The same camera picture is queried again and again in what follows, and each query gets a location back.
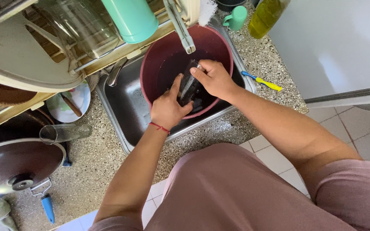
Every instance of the white plate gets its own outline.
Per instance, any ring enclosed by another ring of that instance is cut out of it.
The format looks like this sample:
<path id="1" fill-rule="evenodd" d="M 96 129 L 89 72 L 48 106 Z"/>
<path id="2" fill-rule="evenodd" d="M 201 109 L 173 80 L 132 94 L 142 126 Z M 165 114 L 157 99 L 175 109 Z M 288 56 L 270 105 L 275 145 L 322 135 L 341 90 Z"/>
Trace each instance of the white plate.
<path id="1" fill-rule="evenodd" d="M 77 108 L 79 108 L 82 115 L 84 115 L 88 110 L 88 106 L 91 101 L 91 92 L 89 90 L 87 81 L 84 80 L 76 88 L 63 93 L 65 97 L 69 98 L 69 100 L 73 102 Z M 65 103 L 59 93 L 47 99 L 46 105 L 51 115 L 58 121 L 70 123 L 80 118 L 75 115 L 75 113 Z"/>

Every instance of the teal cup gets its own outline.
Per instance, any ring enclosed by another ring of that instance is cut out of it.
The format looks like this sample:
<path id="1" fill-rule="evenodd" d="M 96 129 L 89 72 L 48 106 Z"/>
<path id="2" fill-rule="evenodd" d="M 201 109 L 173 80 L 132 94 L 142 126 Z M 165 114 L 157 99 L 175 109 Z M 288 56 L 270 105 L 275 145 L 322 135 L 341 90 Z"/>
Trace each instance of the teal cup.
<path id="1" fill-rule="evenodd" d="M 231 30 L 240 30 L 245 23 L 248 12 L 245 7 L 237 6 L 232 13 L 224 18 L 222 25 L 229 26 Z"/>
<path id="2" fill-rule="evenodd" d="M 126 43 L 145 41 L 158 29 L 146 0 L 101 0 Z"/>

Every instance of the faucet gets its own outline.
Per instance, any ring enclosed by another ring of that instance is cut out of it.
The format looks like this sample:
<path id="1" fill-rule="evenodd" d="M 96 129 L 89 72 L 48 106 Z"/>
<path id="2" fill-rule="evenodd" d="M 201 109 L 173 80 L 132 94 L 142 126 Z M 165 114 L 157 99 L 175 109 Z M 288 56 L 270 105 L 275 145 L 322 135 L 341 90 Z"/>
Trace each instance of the faucet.
<path id="1" fill-rule="evenodd" d="M 112 70 L 108 74 L 108 81 L 106 82 L 108 86 L 116 86 L 116 80 L 118 79 L 119 73 L 121 72 L 121 69 L 125 66 L 127 61 L 128 58 L 124 57 L 123 59 L 120 59 L 115 63 L 115 65 L 112 67 Z"/>

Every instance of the hand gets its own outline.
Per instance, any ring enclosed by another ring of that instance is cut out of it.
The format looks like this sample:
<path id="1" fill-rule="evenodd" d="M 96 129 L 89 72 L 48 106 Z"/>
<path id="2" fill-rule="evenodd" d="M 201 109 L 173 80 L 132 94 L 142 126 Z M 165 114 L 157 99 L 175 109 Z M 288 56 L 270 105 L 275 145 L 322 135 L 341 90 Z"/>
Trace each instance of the hand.
<path id="1" fill-rule="evenodd" d="M 220 99 L 227 100 L 230 95 L 238 90 L 239 86 L 232 80 L 229 73 L 220 62 L 200 60 L 201 65 L 208 73 L 205 74 L 198 68 L 191 68 L 191 74 L 203 85 L 205 90 Z"/>
<path id="2" fill-rule="evenodd" d="M 181 107 L 176 100 L 183 74 L 179 74 L 173 81 L 170 90 L 154 101 L 151 109 L 151 121 L 168 130 L 177 125 L 184 116 L 192 111 L 193 101 Z"/>

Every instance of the toothbrush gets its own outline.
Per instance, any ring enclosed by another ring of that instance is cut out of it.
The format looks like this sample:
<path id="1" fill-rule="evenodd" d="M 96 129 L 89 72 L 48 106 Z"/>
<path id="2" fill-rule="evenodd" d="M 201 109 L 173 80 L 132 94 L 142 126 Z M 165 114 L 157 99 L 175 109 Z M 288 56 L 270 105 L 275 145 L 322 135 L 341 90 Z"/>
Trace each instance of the toothbrush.
<path id="1" fill-rule="evenodd" d="M 249 74 L 248 72 L 246 71 L 241 71 L 241 74 L 242 75 L 247 75 L 247 76 L 250 76 L 251 78 L 253 78 L 255 81 L 259 82 L 260 84 L 264 85 L 264 86 L 267 86 L 269 87 L 270 89 L 273 89 L 273 90 L 276 90 L 276 91 L 281 91 L 282 90 L 282 87 L 276 85 L 276 84 L 273 84 L 273 83 L 270 83 L 270 82 L 266 82 L 265 80 L 261 79 L 260 77 L 256 77 L 256 76 L 253 76 L 251 74 Z"/>

